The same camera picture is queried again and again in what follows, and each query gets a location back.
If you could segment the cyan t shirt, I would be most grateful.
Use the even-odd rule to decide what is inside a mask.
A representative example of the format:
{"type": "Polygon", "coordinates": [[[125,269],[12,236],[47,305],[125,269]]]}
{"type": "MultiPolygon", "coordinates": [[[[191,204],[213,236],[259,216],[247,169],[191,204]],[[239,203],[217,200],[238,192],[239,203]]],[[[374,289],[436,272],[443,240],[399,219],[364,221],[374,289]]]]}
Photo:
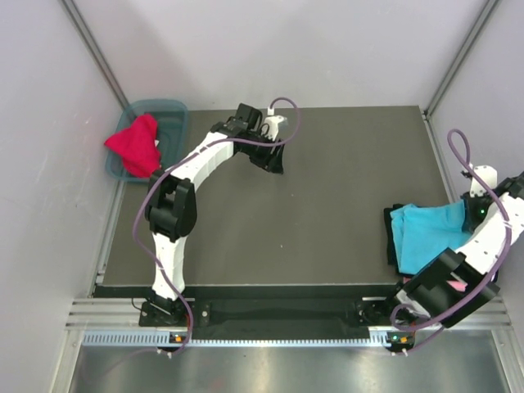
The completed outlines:
{"type": "Polygon", "coordinates": [[[471,235],[462,229],[465,220],[464,207],[461,201],[445,206],[420,207],[422,268],[445,249],[455,250],[469,240],[471,235]]]}

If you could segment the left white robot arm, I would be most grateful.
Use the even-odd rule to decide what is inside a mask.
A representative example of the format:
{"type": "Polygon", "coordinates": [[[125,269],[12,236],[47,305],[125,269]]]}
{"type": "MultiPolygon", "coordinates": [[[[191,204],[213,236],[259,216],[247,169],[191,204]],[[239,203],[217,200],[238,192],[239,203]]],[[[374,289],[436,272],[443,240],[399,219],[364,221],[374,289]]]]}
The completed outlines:
{"type": "Polygon", "coordinates": [[[273,108],[262,115],[241,103],[235,115],[211,127],[187,162],[166,176],[152,194],[144,215],[162,266],[156,267],[148,301],[166,323],[180,323],[186,313],[185,304],[177,299],[185,289],[184,247],[197,221],[197,189],[237,153],[247,155],[253,165],[269,173],[282,174],[284,146],[278,132],[286,124],[287,118],[276,115],[273,108]]]}

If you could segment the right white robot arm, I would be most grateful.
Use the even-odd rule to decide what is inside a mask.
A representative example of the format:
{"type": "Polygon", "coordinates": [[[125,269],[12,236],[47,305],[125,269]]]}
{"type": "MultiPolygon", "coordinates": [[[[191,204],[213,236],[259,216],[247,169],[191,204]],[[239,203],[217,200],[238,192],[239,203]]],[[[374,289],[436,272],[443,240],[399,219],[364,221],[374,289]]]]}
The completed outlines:
{"type": "Polygon", "coordinates": [[[506,178],[466,210],[472,236],[456,250],[442,251],[382,303],[392,325],[415,332],[440,324],[453,327],[500,291],[493,277],[523,234],[523,175],[506,178]]]}

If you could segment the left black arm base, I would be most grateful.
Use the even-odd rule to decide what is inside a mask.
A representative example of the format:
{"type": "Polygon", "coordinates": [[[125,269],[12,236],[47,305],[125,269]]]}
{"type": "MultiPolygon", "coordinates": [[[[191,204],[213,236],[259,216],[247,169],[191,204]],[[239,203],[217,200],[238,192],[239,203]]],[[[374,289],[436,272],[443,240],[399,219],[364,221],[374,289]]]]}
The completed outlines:
{"type": "Polygon", "coordinates": [[[182,300],[165,299],[153,290],[147,291],[145,301],[140,308],[138,325],[144,328],[189,328],[192,323],[206,326],[210,318],[210,302],[187,298],[191,308],[192,319],[182,300]]]}

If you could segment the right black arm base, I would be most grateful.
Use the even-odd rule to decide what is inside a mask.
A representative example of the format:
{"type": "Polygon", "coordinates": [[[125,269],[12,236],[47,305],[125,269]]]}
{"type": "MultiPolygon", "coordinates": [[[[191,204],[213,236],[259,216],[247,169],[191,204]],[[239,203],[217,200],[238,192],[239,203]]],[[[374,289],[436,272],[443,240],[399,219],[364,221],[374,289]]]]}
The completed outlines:
{"type": "Polygon", "coordinates": [[[391,314],[400,302],[390,297],[364,297],[355,302],[356,314],[365,326],[392,327],[391,314]]]}

